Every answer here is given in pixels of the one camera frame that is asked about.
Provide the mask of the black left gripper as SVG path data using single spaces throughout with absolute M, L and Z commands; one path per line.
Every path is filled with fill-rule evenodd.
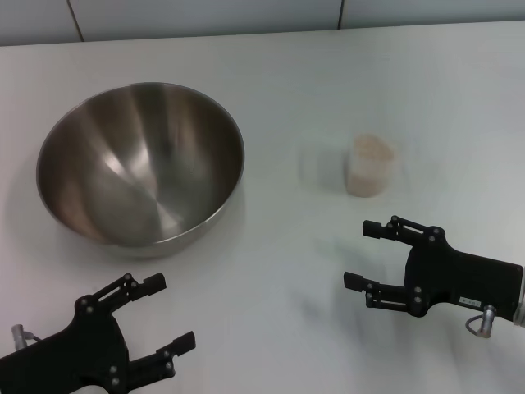
M 72 393 L 99 386 L 108 393 L 127 393 L 173 378 L 175 357 L 196 347 L 193 332 L 130 362 L 112 313 L 167 288 L 162 273 L 136 281 L 130 273 L 100 291 L 79 299 L 75 315 L 62 331 L 1 358 L 2 393 Z

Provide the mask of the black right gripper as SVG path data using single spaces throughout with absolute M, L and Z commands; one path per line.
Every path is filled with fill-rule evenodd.
M 370 309 L 385 309 L 423 317 L 439 303 L 482 311 L 490 305 L 511 321 L 521 295 L 523 267 L 467 254 L 451 247 L 445 231 L 393 215 L 390 221 L 365 220 L 363 235 L 412 246 L 405 265 L 404 286 L 375 282 L 345 272 L 346 289 L 365 293 Z

